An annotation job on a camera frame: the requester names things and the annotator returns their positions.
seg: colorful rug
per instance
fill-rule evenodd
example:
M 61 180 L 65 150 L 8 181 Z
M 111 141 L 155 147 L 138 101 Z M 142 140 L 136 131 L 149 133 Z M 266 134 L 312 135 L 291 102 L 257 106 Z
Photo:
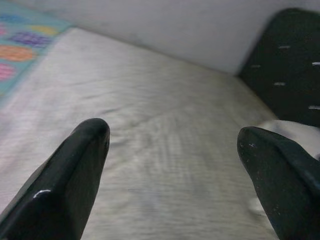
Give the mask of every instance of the colorful rug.
M 71 24 L 0 0 L 0 101 Z

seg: black object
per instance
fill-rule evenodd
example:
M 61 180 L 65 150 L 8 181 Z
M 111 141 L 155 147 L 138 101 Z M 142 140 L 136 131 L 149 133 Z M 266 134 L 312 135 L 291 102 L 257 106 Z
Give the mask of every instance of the black object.
M 109 150 L 107 123 L 78 125 L 26 181 L 0 216 L 0 239 L 79 240 Z
M 281 120 L 320 126 L 320 14 L 276 14 L 239 77 Z
M 238 154 L 280 240 L 320 239 L 320 162 L 299 144 L 257 127 L 238 136 Z

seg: teal mat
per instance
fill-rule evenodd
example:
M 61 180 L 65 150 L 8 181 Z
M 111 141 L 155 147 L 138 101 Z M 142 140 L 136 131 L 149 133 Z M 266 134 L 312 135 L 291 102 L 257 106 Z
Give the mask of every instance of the teal mat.
M 70 23 L 0 0 L 0 101 Z

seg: mattress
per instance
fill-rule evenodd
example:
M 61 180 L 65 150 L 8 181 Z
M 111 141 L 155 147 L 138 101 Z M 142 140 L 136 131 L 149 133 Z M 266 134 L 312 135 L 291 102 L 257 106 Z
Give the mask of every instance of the mattress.
M 0 211 L 73 128 L 98 117 L 110 151 L 83 240 L 269 240 L 237 154 L 275 117 L 238 78 L 79 28 L 0 108 Z

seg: white wall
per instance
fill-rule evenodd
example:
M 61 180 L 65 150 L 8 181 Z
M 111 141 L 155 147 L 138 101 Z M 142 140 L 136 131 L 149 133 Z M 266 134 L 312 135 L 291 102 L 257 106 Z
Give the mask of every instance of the white wall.
M 306 0 L 305 8 L 320 12 L 320 0 Z
M 267 20 L 304 0 L 14 0 L 80 27 L 235 74 Z

